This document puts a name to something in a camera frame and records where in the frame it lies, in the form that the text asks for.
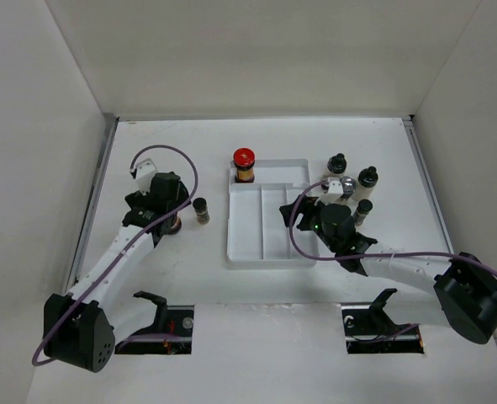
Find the red-capped amber sauce jar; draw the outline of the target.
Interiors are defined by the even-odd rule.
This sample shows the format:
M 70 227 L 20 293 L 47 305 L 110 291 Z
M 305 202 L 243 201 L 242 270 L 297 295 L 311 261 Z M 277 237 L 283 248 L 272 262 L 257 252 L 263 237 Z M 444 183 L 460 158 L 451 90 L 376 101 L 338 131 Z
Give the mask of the red-capped amber sauce jar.
M 256 162 L 255 153 L 252 149 L 242 147 L 233 154 L 235 166 L 235 181 L 237 183 L 253 183 L 255 180 L 254 165 Z

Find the silver-capped spice bottle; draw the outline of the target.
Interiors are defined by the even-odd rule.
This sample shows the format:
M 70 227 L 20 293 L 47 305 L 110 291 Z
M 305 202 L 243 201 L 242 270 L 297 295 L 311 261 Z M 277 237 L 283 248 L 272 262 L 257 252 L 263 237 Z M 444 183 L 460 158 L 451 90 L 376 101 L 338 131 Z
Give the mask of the silver-capped spice bottle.
M 346 205 L 357 190 L 357 181 L 355 178 L 344 176 L 340 178 L 342 186 L 342 195 L 338 199 L 341 205 Z

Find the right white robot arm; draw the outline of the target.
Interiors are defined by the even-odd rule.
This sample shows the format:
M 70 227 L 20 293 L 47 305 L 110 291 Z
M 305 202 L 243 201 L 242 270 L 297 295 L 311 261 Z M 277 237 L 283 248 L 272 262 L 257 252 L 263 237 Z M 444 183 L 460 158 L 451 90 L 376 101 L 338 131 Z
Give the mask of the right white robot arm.
M 314 233 L 330 251 L 326 261 L 352 274 L 390 279 L 421 290 L 432 301 L 414 322 L 450 327 L 476 344 L 497 329 L 497 272 L 474 255 L 400 252 L 363 235 L 349 207 L 299 196 L 278 209 L 288 231 Z

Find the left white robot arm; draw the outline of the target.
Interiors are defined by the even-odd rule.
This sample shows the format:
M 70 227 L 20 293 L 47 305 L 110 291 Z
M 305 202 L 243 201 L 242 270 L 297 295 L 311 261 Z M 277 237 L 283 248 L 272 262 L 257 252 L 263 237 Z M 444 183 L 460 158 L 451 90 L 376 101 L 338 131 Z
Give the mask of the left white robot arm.
M 116 313 L 114 304 L 140 262 L 163 237 L 179 232 L 178 211 L 190 194 L 173 172 L 156 173 L 148 190 L 126 196 L 129 211 L 117 236 L 93 269 L 64 295 L 53 294 L 44 305 L 43 339 L 37 354 L 45 363 L 60 361 L 93 373 L 139 332 L 155 336 L 167 328 L 167 299 L 137 291 L 135 307 Z

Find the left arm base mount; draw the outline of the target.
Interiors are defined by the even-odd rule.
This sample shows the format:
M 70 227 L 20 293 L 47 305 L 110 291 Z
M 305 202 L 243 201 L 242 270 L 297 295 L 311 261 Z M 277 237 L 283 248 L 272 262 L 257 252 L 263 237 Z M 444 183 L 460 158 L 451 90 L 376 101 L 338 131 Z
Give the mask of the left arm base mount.
M 133 297 L 140 306 L 123 322 L 130 332 L 124 338 L 116 338 L 116 354 L 192 353 L 195 306 L 172 306 L 165 297 L 145 291 L 136 292 Z

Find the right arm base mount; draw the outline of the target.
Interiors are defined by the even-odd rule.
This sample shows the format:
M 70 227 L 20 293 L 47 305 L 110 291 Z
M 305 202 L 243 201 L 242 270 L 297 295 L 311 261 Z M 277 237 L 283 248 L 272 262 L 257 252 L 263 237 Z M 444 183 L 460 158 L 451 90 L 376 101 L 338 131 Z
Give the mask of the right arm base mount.
M 346 351 L 349 354 L 423 354 L 418 324 L 396 324 L 384 311 L 395 288 L 383 290 L 371 302 L 341 306 Z

